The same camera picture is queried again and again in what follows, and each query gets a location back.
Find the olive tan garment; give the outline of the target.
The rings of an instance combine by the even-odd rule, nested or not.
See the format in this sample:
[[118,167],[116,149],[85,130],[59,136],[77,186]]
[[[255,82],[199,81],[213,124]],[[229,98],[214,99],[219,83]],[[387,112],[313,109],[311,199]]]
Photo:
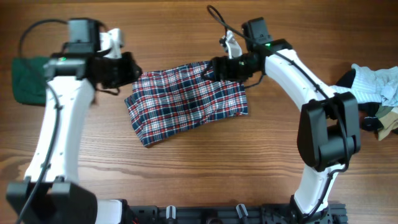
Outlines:
[[382,127],[377,131],[377,138],[381,141],[397,129],[397,107],[380,106],[376,117],[382,124]]

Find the light blue striped garment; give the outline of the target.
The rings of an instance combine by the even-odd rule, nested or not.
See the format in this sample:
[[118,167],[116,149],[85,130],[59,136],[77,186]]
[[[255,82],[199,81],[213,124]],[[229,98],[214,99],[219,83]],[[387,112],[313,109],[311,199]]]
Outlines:
[[383,106],[397,106],[397,66],[371,70],[352,64],[335,85],[337,93],[351,92],[358,103],[380,103]]

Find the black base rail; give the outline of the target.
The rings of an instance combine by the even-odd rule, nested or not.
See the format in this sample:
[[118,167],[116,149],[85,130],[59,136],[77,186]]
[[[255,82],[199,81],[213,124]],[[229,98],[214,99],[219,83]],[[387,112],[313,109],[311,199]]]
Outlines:
[[300,223],[300,215],[289,204],[247,207],[131,206],[124,223],[139,224],[284,224]]

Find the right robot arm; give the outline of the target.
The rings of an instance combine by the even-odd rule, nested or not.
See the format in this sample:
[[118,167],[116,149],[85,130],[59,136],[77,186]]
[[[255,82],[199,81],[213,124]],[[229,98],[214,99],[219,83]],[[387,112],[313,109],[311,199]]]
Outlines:
[[214,81],[245,82],[253,73],[273,79],[300,110],[297,149],[304,162],[300,185],[276,214],[289,223],[338,221],[338,205],[328,196],[338,174],[359,152],[358,103],[352,93],[337,93],[299,59],[285,39],[274,40],[265,20],[252,19],[237,31],[225,23],[220,44],[224,57],[212,59]]

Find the plaid shorts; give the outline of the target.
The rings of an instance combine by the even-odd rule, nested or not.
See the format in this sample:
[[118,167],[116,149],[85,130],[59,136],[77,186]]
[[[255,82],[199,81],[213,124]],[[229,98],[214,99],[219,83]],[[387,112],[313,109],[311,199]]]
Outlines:
[[145,147],[217,120],[248,114],[244,86],[212,82],[209,61],[144,72],[124,102]]

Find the green folded cloth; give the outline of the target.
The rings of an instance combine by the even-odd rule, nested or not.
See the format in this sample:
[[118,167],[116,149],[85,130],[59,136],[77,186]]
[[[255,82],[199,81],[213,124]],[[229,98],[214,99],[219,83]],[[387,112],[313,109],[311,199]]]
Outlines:
[[40,80],[22,63],[12,61],[12,92],[14,99],[25,105],[45,105],[46,90]]

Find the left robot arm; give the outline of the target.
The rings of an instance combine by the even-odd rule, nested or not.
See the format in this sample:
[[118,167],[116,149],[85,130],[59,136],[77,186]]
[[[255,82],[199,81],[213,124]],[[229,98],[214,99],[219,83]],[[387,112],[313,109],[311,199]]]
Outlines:
[[96,92],[118,95],[142,70],[123,52],[120,29],[90,18],[67,21],[69,40],[35,72],[46,92],[34,156],[24,178],[7,186],[18,223],[137,223],[125,199],[99,199],[79,184],[78,155]]

